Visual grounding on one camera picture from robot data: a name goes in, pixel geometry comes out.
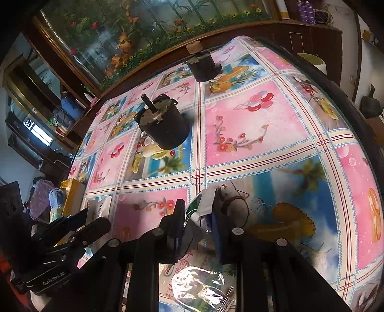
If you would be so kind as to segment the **light blue towel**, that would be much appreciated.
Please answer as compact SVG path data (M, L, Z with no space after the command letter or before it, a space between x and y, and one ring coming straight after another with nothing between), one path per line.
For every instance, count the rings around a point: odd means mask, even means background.
M60 188L54 188L49 192L49 204L52 209L59 209L65 204L66 195Z

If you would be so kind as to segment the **long white wipes pack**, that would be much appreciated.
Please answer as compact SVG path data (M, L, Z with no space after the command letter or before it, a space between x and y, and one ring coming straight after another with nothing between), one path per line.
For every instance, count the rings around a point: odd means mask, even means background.
M109 217L112 196L104 196L100 198L90 199L87 202L88 209L86 224L90 224L100 217Z

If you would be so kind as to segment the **green white medicine sachet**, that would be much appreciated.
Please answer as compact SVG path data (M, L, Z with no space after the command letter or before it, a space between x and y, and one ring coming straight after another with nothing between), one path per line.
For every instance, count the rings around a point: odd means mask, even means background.
M186 254L203 240L208 247L202 247L220 258L222 242L219 230L219 208L221 200L215 187L203 189L186 210L186 224L182 235L182 253Z

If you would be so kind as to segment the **white Dole snack bag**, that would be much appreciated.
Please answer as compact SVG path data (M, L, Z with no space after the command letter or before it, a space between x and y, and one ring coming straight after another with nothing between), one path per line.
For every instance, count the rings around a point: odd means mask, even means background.
M236 266L193 250L159 265L159 311L235 311Z

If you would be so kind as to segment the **purple cloth dining table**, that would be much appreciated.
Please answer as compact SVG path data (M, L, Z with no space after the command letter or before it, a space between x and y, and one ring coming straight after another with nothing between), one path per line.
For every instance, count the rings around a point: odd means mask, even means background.
M49 193L54 188L55 185L48 180L40 179L35 183L34 192L29 205L29 215L33 220L37 220L46 208L50 206Z

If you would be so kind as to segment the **colourful patterned tablecloth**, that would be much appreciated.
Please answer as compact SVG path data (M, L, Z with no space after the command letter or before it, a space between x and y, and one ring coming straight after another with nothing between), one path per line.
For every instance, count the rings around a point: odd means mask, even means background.
M353 311L383 308L383 202L348 111L274 50L239 36L214 51L222 72L199 83L178 64L107 100L69 176L83 203L112 196L111 235L139 238L203 189L219 188L238 226L284 238ZM163 150L135 122L141 95L175 99L189 124Z

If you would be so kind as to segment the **blue thermos jug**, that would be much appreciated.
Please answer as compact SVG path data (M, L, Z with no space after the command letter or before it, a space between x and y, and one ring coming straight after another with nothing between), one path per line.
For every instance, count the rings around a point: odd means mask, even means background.
M83 110L71 98L64 97L60 100L60 102L61 102L61 107L63 108L63 110L67 113L67 115L69 115L75 121L78 121L82 117Z

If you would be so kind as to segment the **black cylindrical motor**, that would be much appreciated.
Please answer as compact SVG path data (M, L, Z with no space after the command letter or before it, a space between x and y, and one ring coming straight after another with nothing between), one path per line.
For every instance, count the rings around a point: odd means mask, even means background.
M189 136L189 124L178 110L178 102L166 94L154 100L142 94L141 99L147 108L142 108L134 117L140 130L163 150L182 145Z

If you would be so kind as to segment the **flower landscape glass panel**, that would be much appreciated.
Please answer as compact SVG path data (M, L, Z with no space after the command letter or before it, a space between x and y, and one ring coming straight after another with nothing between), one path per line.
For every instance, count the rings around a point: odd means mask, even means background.
M40 11L47 33L99 90L188 39L274 19L272 1L50 1Z

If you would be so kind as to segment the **black motor with cork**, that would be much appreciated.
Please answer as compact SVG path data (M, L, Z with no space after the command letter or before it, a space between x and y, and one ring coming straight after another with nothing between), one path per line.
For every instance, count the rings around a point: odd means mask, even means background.
M221 73L222 66L214 62L208 51L203 50L200 41L187 44L186 49L190 54L186 64L197 82L207 82Z

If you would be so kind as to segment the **purple bottles pair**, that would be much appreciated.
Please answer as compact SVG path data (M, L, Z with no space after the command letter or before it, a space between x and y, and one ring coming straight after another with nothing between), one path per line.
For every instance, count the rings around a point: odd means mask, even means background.
M297 7L302 22L313 25L316 23L314 8L308 1L298 0Z

